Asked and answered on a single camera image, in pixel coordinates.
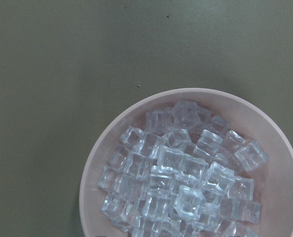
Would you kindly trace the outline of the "pink bowl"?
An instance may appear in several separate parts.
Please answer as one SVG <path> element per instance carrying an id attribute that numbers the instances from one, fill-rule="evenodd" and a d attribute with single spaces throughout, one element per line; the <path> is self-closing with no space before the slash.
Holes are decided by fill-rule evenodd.
<path id="1" fill-rule="evenodd" d="M 145 114 L 174 105 L 179 100 L 194 101 L 221 115 L 241 135 L 258 140 L 270 156 L 269 162 L 250 172 L 255 180 L 255 198 L 261 202 L 260 223 L 253 230 L 261 237 L 293 237 L 293 148 L 279 126 L 262 110 L 235 95 L 206 88 L 164 91 L 132 105 L 103 131 L 92 148 L 80 183 L 79 211 L 87 237 L 122 237 L 100 207 L 106 193 L 98 188 L 103 166 L 129 125 L 143 128 Z"/>

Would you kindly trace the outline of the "pile of ice cubes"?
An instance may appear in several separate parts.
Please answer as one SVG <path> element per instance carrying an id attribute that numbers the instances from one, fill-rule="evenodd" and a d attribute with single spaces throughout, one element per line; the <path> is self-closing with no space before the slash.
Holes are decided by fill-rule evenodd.
<path id="1" fill-rule="evenodd" d="M 180 100 L 120 136 L 98 182 L 101 211 L 132 237 L 255 237 L 261 204 L 243 173 L 268 161 L 258 141 Z"/>

